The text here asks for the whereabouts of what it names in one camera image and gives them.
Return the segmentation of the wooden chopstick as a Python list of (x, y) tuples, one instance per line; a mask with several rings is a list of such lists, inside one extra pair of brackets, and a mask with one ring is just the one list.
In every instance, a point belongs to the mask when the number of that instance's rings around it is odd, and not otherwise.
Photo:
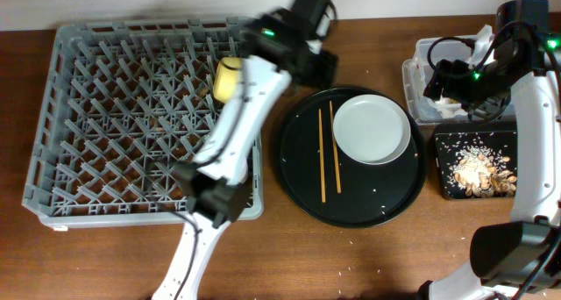
[(322, 110), (318, 109), (318, 145), (319, 145), (319, 170), (320, 170), (320, 191), (321, 203), (326, 203), (326, 188), (325, 188), (325, 167), (324, 167), (324, 152), (323, 152), (323, 114)]
[(334, 110), (333, 110), (333, 103), (329, 101), (330, 107), (330, 132), (331, 132), (331, 139), (332, 139), (332, 150), (333, 150), (333, 158), (334, 158), (334, 171), (335, 171), (335, 179), (336, 179), (336, 190), (338, 194), (342, 193), (341, 187), (341, 179), (340, 179), (340, 170), (339, 170), (339, 160), (338, 160), (338, 150), (337, 150), (337, 142), (334, 133)]

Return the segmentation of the grey round plate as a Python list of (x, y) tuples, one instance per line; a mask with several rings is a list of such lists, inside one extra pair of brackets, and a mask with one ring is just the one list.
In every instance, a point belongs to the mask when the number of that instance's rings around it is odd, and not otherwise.
[(372, 166), (397, 160), (407, 149), (412, 135), (408, 115), (402, 107), (374, 94), (355, 96), (338, 107), (332, 131), (345, 155)]

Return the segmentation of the yellow bowl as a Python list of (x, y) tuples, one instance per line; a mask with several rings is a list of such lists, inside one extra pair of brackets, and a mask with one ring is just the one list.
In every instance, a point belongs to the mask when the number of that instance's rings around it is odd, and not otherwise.
[(236, 57), (224, 57), (219, 61), (213, 88), (214, 98), (228, 103), (234, 96), (242, 75), (243, 60)]

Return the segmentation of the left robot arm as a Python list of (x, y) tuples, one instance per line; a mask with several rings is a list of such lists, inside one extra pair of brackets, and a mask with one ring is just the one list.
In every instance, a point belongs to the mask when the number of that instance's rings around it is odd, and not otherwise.
[(248, 199), (247, 156), (270, 110), (291, 85), (331, 87), (338, 57), (322, 48), (337, 22), (332, 0), (294, 0), (245, 24), (240, 55), (222, 59), (214, 85), (224, 107), (192, 161), (171, 173), (187, 198), (179, 245), (155, 299), (194, 299), (224, 231)]

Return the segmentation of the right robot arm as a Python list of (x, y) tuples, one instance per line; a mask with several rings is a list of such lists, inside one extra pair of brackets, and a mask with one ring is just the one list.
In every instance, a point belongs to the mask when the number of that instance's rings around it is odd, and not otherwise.
[(469, 118), (495, 120), (487, 106), (515, 108), (517, 189), (510, 220), (480, 227), (470, 260), (427, 281), (420, 299), (519, 299), (560, 287), (560, 36), (547, 0), (512, 0), (497, 10), (492, 39), (463, 39), (468, 62), (432, 63), (423, 94), (460, 102)]

